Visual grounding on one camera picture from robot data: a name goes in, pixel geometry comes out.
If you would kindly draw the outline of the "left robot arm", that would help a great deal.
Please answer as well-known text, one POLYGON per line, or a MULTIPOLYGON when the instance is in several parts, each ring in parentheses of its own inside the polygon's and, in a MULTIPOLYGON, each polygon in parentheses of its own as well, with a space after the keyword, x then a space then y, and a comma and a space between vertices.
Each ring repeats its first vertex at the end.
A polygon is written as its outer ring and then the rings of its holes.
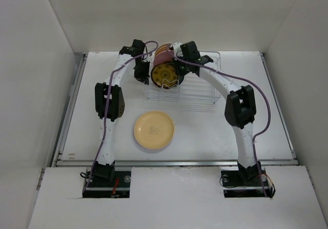
POLYGON ((110 186, 114 182, 115 156, 111 141, 113 129, 125 110, 121 86, 132 70, 138 82, 149 84, 150 62, 144 61, 143 58, 150 54, 147 43, 134 39, 131 46, 124 46, 119 51, 119 60, 109 76, 109 81, 97 83, 95 86, 95 108, 103 121, 104 132, 90 172, 90 180, 93 183, 110 186))

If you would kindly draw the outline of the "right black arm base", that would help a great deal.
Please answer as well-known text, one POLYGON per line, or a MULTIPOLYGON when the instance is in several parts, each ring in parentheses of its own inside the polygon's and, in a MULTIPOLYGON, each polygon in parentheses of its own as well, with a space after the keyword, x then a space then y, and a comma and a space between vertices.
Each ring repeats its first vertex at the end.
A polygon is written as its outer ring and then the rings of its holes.
POLYGON ((257 175, 249 181, 243 181, 238 170, 221 170, 220 185, 223 187, 225 198, 273 198, 276 193, 275 185, 265 170, 261 178, 257 175))

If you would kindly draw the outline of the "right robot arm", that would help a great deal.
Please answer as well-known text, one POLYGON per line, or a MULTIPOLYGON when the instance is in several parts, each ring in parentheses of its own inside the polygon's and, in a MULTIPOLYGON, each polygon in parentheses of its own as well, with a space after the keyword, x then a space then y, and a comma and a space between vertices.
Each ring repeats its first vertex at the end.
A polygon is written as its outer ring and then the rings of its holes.
POLYGON ((233 128, 238 150, 238 181, 244 185, 259 176, 260 163, 254 155, 253 122, 256 115, 254 90, 229 79, 208 55, 201 55, 194 41, 170 45, 179 75, 189 72, 207 81, 225 99, 224 117, 233 128))

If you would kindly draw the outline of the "beige plastic plate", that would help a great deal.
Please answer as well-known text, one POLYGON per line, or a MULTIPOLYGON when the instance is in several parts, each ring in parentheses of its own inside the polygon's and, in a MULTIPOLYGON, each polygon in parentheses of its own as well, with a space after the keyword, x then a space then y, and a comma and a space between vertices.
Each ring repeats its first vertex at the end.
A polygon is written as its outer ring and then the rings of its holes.
POLYGON ((134 137, 148 150, 166 147, 173 139, 175 126, 172 118, 163 111, 148 111, 139 116, 134 125, 134 137))

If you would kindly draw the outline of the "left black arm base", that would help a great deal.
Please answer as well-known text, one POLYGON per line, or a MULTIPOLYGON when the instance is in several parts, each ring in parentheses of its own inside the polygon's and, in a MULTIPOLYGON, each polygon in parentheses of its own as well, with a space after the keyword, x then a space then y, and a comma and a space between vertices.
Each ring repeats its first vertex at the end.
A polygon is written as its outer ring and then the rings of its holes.
POLYGON ((129 198, 131 169, 116 170, 113 166, 96 165, 91 171, 81 172, 85 180, 83 198, 129 198))

